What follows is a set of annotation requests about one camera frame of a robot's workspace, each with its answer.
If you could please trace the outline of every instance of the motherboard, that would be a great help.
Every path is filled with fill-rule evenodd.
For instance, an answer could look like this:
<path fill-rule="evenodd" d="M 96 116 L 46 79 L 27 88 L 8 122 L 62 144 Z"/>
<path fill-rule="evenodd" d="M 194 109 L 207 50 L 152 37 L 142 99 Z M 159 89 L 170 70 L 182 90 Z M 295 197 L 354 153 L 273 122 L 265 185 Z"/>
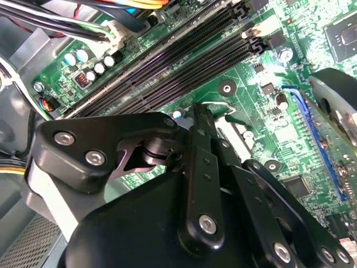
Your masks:
<path fill-rule="evenodd" d="M 176 0 L 150 16 L 151 29 L 115 53 L 74 41 L 40 72 L 33 85 L 49 114 L 161 111 L 179 122 L 206 103 L 237 129 L 242 160 L 264 164 L 338 239 L 355 240 L 356 150 L 316 105 L 310 77 L 334 68 L 357 78 L 357 1 Z M 164 171 L 122 180 L 134 189 Z"/>

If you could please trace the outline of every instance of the blue pcie slot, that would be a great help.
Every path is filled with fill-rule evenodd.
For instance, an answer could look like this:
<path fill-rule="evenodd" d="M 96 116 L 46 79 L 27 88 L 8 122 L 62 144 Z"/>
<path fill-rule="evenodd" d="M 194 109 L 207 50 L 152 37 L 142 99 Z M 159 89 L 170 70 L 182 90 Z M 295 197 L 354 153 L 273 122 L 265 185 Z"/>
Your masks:
<path fill-rule="evenodd" d="M 341 201 L 346 201 L 348 199 L 347 195 L 346 195 L 343 187 L 340 184 L 339 177 L 336 175 L 334 166 L 329 158 L 329 155 L 327 154 L 327 151 L 320 144 L 319 132 L 317 131 L 317 129 L 312 121 L 310 111 L 308 110 L 308 107 L 305 103 L 303 95 L 297 90 L 296 86 L 286 85 L 286 86 L 282 86 L 282 89 L 285 91 L 288 91 L 290 93 L 290 95 L 292 96 L 292 98 L 295 100 L 296 104 L 298 105 L 299 110 L 306 121 L 307 127 L 310 130 L 313 141 L 315 142 L 315 144 L 319 150 L 319 153 L 321 155 L 321 158 L 327 168 L 327 172 L 329 173 L 329 176 L 331 177 L 332 182 L 335 184 L 335 186 L 337 188 L 337 192 L 339 193 L 340 199 L 341 199 Z"/>

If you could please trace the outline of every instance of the ventilation grille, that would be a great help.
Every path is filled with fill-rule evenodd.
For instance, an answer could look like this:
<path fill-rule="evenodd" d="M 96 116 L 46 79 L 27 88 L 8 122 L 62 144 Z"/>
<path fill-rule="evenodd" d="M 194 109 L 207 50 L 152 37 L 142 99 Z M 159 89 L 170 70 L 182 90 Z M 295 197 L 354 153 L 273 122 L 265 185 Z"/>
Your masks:
<path fill-rule="evenodd" d="M 59 235 L 61 231 L 57 225 L 42 216 L 36 216 L 2 256 L 0 267 L 41 267 Z"/>

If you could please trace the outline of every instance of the chip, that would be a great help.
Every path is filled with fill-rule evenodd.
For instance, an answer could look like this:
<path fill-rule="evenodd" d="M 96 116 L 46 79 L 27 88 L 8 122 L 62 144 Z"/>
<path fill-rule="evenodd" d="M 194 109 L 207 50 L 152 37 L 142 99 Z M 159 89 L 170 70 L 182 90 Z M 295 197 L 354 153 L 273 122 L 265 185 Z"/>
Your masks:
<path fill-rule="evenodd" d="M 283 181 L 285 188 L 295 197 L 305 197 L 310 194 L 304 179 L 301 176 L 295 176 Z"/>
<path fill-rule="evenodd" d="M 278 114 L 281 114 L 281 110 L 279 108 L 272 109 L 272 114 L 277 116 Z"/>
<path fill-rule="evenodd" d="M 292 6 L 293 4 L 296 3 L 296 0 L 285 0 L 285 2 L 288 6 Z"/>
<path fill-rule="evenodd" d="M 275 87 L 272 83 L 262 86 L 262 91 L 265 95 L 270 95 L 275 92 Z"/>
<path fill-rule="evenodd" d="M 261 63 L 254 64 L 254 70 L 258 74 L 261 71 L 264 71 L 264 66 Z"/>
<path fill-rule="evenodd" d="M 325 27 L 325 34 L 335 61 L 341 62 L 357 54 L 356 32 L 356 11 Z"/>

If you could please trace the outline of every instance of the red wire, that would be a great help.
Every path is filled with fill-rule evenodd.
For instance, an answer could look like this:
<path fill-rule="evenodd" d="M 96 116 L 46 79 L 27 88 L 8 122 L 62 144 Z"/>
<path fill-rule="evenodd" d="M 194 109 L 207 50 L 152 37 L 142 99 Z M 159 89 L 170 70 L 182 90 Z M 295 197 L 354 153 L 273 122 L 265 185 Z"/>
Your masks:
<path fill-rule="evenodd" d="M 73 14 L 73 18 L 77 18 L 78 17 L 78 14 L 79 14 L 79 8 L 81 7 L 81 4 L 80 3 L 77 3 L 77 7 L 76 9 L 74 10 L 74 14 Z M 21 29 L 23 29 L 24 31 L 32 34 L 33 31 L 30 30 L 29 28 L 26 28 L 24 25 L 22 25 L 21 23 L 19 23 L 18 21 L 15 21 L 14 19 L 12 18 L 9 18 L 8 19 L 15 25 L 17 25 L 18 27 L 20 27 Z M 55 34 L 53 37 L 54 38 L 58 38 L 58 37 L 62 37 L 64 34 L 63 33 L 57 33 Z"/>
<path fill-rule="evenodd" d="M 21 29 L 23 29 L 26 32 L 29 32 L 30 34 L 33 33 L 33 31 L 31 31 L 29 28 L 26 28 L 25 26 L 22 26 L 19 22 L 15 21 L 12 18 L 8 18 L 13 24 L 17 25 L 18 27 L 20 27 Z"/>

